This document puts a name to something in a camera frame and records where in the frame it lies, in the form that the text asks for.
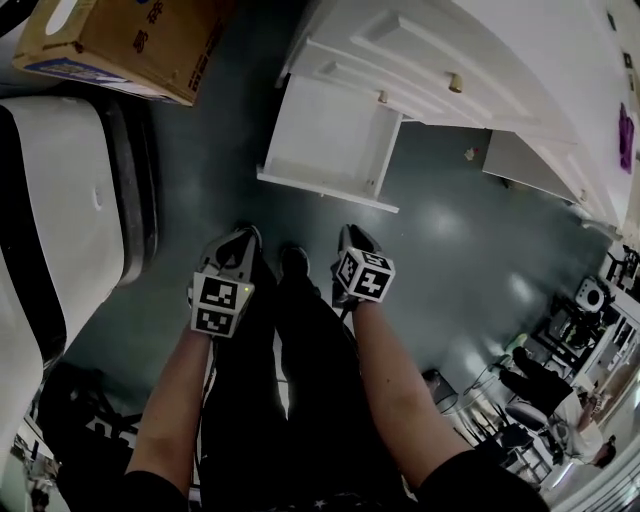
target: white drawer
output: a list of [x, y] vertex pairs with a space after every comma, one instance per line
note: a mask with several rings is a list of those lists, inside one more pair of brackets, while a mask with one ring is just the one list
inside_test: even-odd
[[291, 72], [348, 87], [424, 124], [482, 128], [410, 81], [311, 40], [307, 40]]
[[379, 196], [402, 117], [344, 87], [292, 76], [258, 179], [397, 213]]

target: blue-gray floor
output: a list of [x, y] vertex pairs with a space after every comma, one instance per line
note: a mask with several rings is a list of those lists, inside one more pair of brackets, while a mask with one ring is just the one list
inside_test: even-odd
[[[185, 287], [203, 246], [253, 221], [275, 266], [284, 241], [312, 260], [325, 297], [340, 227], [357, 223], [394, 258], [385, 310], [421, 368], [458, 390], [491, 354], [541, 316], [550, 295], [572, 292], [599, 266], [606, 241], [566, 206], [507, 189], [480, 169], [489, 132], [403, 125], [383, 195], [397, 215], [258, 182], [280, 93], [273, 89], [298, 2], [249, 2], [230, 26], [193, 109], [153, 105], [161, 245], [151, 269], [116, 290], [67, 360], [103, 370], [143, 404], [189, 317]], [[468, 162], [463, 153], [480, 149]]]

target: leg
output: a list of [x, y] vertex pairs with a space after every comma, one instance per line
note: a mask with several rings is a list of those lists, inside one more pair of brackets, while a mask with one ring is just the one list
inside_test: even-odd
[[540, 386], [555, 382], [559, 379], [557, 373], [547, 370], [540, 363], [529, 359], [527, 351], [521, 347], [513, 351], [513, 361], [516, 363], [516, 366], [524, 372], [527, 378]]
[[500, 382], [523, 400], [531, 402], [536, 409], [547, 414], [546, 399], [543, 390], [534, 381], [507, 370], [500, 372]]
[[286, 419], [273, 357], [276, 282], [261, 255], [251, 280], [256, 292], [238, 331], [219, 341], [203, 413], [201, 480], [210, 510], [268, 509], [280, 501], [287, 480]]
[[572, 389], [569, 384], [562, 380], [556, 372], [547, 370], [541, 364], [529, 359], [523, 348], [517, 348], [513, 351], [513, 361], [544, 394], [547, 408], [555, 410], [560, 402], [571, 393]]
[[306, 267], [296, 271], [285, 260], [283, 268], [276, 326], [290, 385], [298, 488], [319, 499], [348, 491], [385, 499], [402, 492], [369, 412], [354, 340], [319, 296]]

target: black sleeve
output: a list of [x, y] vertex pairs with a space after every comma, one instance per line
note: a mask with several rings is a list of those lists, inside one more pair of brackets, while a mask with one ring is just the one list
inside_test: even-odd
[[127, 473], [114, 493], [118, 512], [140, 512], [141, 510], [157, 510], [166, 512], [186, 512], [187, 499], [178, 488], [164, 478], [134, 471]]
[[423, 510], [549, 512], [524, 480], [485, 459], [475, 450], [456, 455], [436, 469], [416, 497]]

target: box label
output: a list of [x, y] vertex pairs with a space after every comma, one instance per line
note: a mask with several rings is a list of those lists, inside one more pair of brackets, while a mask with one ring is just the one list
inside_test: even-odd
[[102, 87], [108, 87], [147, 98], [168, 99], [162, 93], [154, 91], [145, 85], [137, 84], [121, 76], [104, 71], [103, 69], [67, 58], [36, 62], [35, 64], [25, 66], [25, 69], [39, 71], [40, 73], [46, 73], [60, 78], [80, 80], [82, 82], [101, 85]]

